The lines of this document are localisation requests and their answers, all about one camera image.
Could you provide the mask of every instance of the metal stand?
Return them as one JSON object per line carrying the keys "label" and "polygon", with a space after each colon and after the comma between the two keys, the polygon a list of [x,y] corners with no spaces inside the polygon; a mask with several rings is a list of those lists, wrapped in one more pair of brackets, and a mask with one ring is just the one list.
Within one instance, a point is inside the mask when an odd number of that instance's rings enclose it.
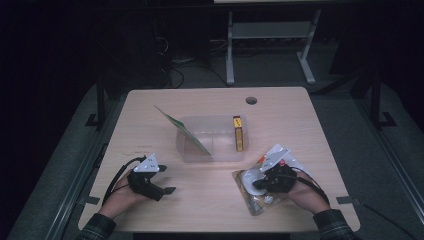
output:
{"label": "metal stand", "polygon": [[315,83],[309,64],[306,60],[317,28],[321,10],[316,10],[312,21],[303,22],[256,22],[234,23],[233,13],[228,18],[228,47],[227,47],[227,85],[234,85],[234,67],[232,45],[233,39],[253,38],[305,38],[305,47],[297,53],[300,66],[309,84]]}
{"label": "metal stand", "polygon": [[100,130],[106,118],[105,89],[103,87],[101,75],[97,78],[96,89],[97,89],[97,121],[94,120],[96,118],[96,114],[94,113],[90,114],[90,117],[85,123],[85,126],[90,126],[90,127],[96,126],[97,130]]}
{"label": "metal stand", "polygon": [[370,119],[378,130],[381,130],[382,127],[397,126],[396,122],[388,112],[383,112],[383,116],[386,118],[386,121],[380,121],[380,92],[381,79],[379,73],[376,71],[371,86]]}

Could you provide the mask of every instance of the transparent plastic container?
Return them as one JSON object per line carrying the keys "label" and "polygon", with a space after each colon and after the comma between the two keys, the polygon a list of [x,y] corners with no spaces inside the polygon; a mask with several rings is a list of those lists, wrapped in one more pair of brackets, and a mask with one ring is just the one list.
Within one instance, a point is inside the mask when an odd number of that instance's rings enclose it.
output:
{"label": "transparent plastic container", "polygon": [[243,129],[243,151],[236,151],[234,115],[189,116],[179,119],[209,151],[200,150],[190,139],[177,131],[176,145],[185,162],[241,161],[249,146],[247,120],[240,116]]}

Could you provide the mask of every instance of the wooden table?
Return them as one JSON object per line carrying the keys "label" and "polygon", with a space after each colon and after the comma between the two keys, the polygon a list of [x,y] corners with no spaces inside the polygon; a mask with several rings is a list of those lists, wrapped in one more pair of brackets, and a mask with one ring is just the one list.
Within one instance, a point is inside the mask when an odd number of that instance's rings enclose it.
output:
{"label": "wooden table", "polygon": [[[247,97],[257,103],[249,105]],[[177,130],[155,107],[179,119],[184,116],[242,114],[247,118],[249,147],[243,161],[186,163],[179,155]],[[301,232],[317,228],[312,215],[284,200],[259,216],[251,216],[231,173],[250,168],[279,143],[312,172],[331,206],[340,209],[354,231],[360,223],[331,150],[309,99],[301,87],[137,90],[129,93],[112,135],[79,227],[100,209],[119,168],[134,157],[157,154],[168,169],[152,182],[177,187],[159,202],[147,201],[116,218],[118,231],[131,232]]]}

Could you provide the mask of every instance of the cable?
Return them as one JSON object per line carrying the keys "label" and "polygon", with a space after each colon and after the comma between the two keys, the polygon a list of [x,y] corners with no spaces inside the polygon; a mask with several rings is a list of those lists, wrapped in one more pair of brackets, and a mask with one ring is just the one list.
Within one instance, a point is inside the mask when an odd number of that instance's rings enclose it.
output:
{"label": "cable", "polygon": [[225,50],[226,50],[226,47],[227,47],[227,45],[228,45],[227,40],[224,40],[224,39],[211,40],[210,42],[211,42],[211,43],[214,43],[214,42],[223,42],[223,44],[221,44],[220,46],[215,47],[215,48],[213,48],[213,49],[211,49],[211,50],[210,50],[210,54],[211,54],[211,56],[213,56],[213,55],[217,55],[218,53],[221,53],[221,52],[225,51]]}
{"label": "cable", "polygon": [[169,49],[169,42],[168,42],[168,40],[166,40],[166,38],[163,38],[163,37],[156,37],[156,40],[161,40],[161,41],[164,41],[165,42],[165,49],[162,52],[158,52],[160,55],[164,56],[165,53]]}
{"label": "cable", "polygon": [[192,67],[192,68],[196,68],[196,67],[197,68],[204,68],[204,69],[207,69],[207,70],[211,71],[212,73],[214,73],[221,80],[222,83],[225,84],[226,87],[228,87],[226,81],[215,70],[213,70],[210,67],[201,66],[201,65],[199,65],[199,66],[179,66],[179,68],[189,68],[189,67]]}
{"label": "cable", "polygon": [[312,190],[314,190],[316,193],[318,193],[328,204],[330,204],[330,200],[328,199],[328,197],[325,194],[324,190],[322,190],[319,185],[318,186],[317,185],[314,185],[311,181],[308,181],[308,180],[306,180],[306,179],[304,179],[302,177],[294,177],[294,176],[291,176],[291,175],[281,174],[281,173],[280,174],[271,174],[270,177],[285,177],[285,178],[290,178],[290,179],[297,180],[297,181],[305,184],[306,186],[310,187]]}
{"label": "cable", "polygon": [[313,179],[309,174],[307,174],[305,171],[303,171],[302,169],[300,169],[300,168],[297,168],[297,167],[290,167],[291,169],[296,169],[296,170],[298,170],[298,171],[301,171],[301,172],[303,172],[306,176],[308,176],[311,180],[312,180],[312,182],[314,182],[314,184],[316,185],[316,186],[318,186],[318,188],[319,189],[322,189],[321,188],[321,186],[315,181],[315,179]]}
{"label": "cable", "polygon": [[134,158],[132,160],[130,160],[127,164],[123,165],[121,167],[121,169],[119,169],[118,173],[115,175],[115,177],[113,178],[112,182],[109,184],[109,187],[106,190],[105,196],[103,197],[103,202],[102,202],[102,206],[103,204],[106,202],[106,200],[110,197],[110,195],[113,193],[112,189],[115,186],[116,182],[118,182],[119,177],[122,175],[122,173],[125,171],[125,169],[127,169],[128,165],[130,165],[131,163],[135,162],[135,161],[140,161],[142,162],[144,158]]}
{"label": "cable", "polygon": [[385,219],[386,221],[388,221],[389,223],[391,223],[392,225],[394,225],[395,227],[399,228],[403,233],[405,233],[406,235],[408,235],[411,239],[414,240],[418,240],[417,238],[415,238],[410,232],[408,232],[405,228],[403,228],[402,226],[400,226],[399,224],[395,223],[393,220],[391,220],[390,218],[386,217],[385,215],[383,215],[382,213],[379,213],[377,210],[375,210],[374,208],[372,208],[371,206],[369,206],[366,203],[361,203],[362,206],[364,206],[366,209],[370,210],[371,212],[375,213],[376,215],[380,216],[381,218]]}
{"label": "cable", "polygon": [[175,71],[175,72],[177,72],[177,73],[179,73],[180,75],[181,75],[181,82],[180,82],[180,84],[178,84],[176,87],[174,87],[174,83],[172,82],[172,78],[169,78],[169,84],[170,84],[170,88],[173,88],[173,89],[178,89],[178,88],[180,88],[182,85],[183,85],[183,83],[184,83],[184,80],[185,80],[185,78],[184,78],[184,74],[182,73],[182,72],[180,72],[180,71],[178,71],[177,69],[175,69],[175,68],[170,68],[169,70],[171,70],[171,71]]}
{"label": "cable", "polygon": [[194,62],[195,60],[196,60],[195,58],[189,57],[189,58],[182,59],[182,60],[175,60],[174,59],[171,62],[174,63],[174,64],[187,64],[187,63],[190,63],[190,62]]}
{"label": "cable", "polygon": [[120,186],[119,188],[113,189],[113,191],[111,192],[111,194],[114,193],[114,192],[116,192],[116,191],[118,191],[119,189],[124,188],[124,187],[127,187],[127,186],[129,186],[129,184],[126,184],[124,186]]}
{"label": "cable", "polygon": [[259,54],[259,48],[250,44],[250,41],[239,41],[239,44],[233,44],[233,55],[239,58],[251,58]]}

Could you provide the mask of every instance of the dark background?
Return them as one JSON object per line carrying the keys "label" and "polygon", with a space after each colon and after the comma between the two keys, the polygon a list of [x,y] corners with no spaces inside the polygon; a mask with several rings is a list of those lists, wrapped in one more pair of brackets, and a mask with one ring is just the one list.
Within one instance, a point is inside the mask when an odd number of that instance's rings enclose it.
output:
{"label": "dark background", "polygon": [[[424,129],[423,4],[390,2],[357,11],[326,8],[315,40],[340,41],[334,73],[348,73],[372,59],[383,82],[397,91]],[[107,79],[113,97],[132,88],[162,87],[166,76],[161,68],[167,62],[155,54],[151,15],[90,13],[70,0],[0,4],[0,238],[4,239],[99,74]],[[192,19],[199,19],[199,14],[183,15],[166,15],[168,22],[159,29],[177,48],[207,61],[209,37],[225,34],[226,14],[197,22]]]}

